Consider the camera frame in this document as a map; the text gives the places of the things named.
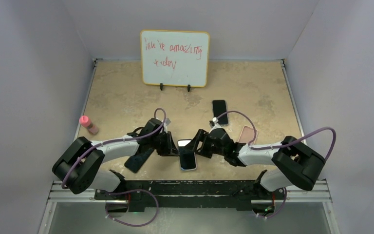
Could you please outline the black phone with case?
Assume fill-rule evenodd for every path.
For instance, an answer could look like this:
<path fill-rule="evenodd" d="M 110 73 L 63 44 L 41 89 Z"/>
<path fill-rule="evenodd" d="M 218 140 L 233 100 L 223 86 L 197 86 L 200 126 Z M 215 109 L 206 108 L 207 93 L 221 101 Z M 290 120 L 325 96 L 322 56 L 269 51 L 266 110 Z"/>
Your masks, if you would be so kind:
<path fill-rule="evenodd" d="M 213 116 L 218 120 L 221 126 L 227 126 L 229 124 L 227 105 L 225 100 L 213 100 L 212 101 Z"/>

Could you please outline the pink phone case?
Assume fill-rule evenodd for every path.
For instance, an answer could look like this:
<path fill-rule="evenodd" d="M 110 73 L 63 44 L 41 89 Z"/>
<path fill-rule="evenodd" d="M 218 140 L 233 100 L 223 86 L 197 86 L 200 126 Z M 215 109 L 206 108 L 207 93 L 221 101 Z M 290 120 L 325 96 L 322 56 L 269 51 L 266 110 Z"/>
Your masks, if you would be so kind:
<path fill-rule="evenodd" d="M 251 145 L 255 144 L 258 137 L 258 130 L 254 130 L 252 127 L 244 126 L 240 133 L 238 143 L 249 143 Z"/>

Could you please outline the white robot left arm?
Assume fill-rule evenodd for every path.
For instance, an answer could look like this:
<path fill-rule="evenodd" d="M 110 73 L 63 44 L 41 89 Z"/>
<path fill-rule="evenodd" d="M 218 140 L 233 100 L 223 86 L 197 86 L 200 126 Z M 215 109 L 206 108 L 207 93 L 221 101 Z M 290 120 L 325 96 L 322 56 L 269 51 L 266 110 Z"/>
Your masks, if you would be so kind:
<path fill-rule="evenodd" d="M 52 172 L 73 194 L 92 188 L 121 199 L 126 192 L 125 178 L 114 170 L 102 169 L 101 165 L 126 157 L 125 168 L 137 173 L 153 152 L 160 156 L 179 154 L 167 122 L 156 118 L 116 139 L 90 141 L 78 137 L 53 165 Z"/>

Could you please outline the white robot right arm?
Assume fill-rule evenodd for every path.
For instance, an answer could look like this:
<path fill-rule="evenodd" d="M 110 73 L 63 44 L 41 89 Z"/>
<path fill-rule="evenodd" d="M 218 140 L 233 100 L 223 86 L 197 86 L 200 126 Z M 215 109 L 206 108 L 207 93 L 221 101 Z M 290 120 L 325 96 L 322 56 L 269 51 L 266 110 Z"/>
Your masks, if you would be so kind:
<path fill-rule="evenodd" d="M 273 144 L 248 145 L 234 142 L 223 128 L 210 132 L 200 129 L 182 151 L 207 158 L 220 155 L 235 167 L 275 165 L 276 169 L 261 173 L 257 178 L 254 192 L 259 198 L 291 185 L 311 191 L 326 163 L 325 157 L 293 136 Z"/>

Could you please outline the yellow framed whiteboard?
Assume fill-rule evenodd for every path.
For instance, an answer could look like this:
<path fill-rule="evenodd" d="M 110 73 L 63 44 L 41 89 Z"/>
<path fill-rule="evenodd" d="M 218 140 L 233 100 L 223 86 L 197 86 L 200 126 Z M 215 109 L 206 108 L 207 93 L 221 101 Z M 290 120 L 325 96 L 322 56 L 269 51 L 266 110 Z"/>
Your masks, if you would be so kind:
<path fill-rule="evenodd" d="M 203 31 L 140 32 L 142 80 L 147 85 L 205 87 L 210 34 Z"/>

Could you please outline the pink capped small bottle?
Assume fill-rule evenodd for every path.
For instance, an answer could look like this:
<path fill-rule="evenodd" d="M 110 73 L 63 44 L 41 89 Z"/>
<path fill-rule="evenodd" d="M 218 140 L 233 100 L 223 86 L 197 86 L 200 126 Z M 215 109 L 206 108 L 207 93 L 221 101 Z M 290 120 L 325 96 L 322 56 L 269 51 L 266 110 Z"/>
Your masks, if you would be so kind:
<path fill-rule="evenodd" d="M 81 116 L 79 118 L 79 124 L 92 135 L 96 135 L 99 132 L 97 125 L 95 125 L 88 116 Z"/>

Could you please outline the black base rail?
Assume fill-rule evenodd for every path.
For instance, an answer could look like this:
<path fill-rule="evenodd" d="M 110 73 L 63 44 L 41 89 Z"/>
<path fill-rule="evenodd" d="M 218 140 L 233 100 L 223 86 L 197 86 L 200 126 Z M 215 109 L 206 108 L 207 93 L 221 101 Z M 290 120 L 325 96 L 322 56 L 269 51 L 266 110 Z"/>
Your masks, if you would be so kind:
<path fill-rule="evenodd" d="M 97 189 L 96 200 L 128 200 L 130 212 L 145 208 L 233 208 L 270 211 L 284 198 L 283 189 L 265 190 L 254 180 L 127 180 L 114 192 Z"/>

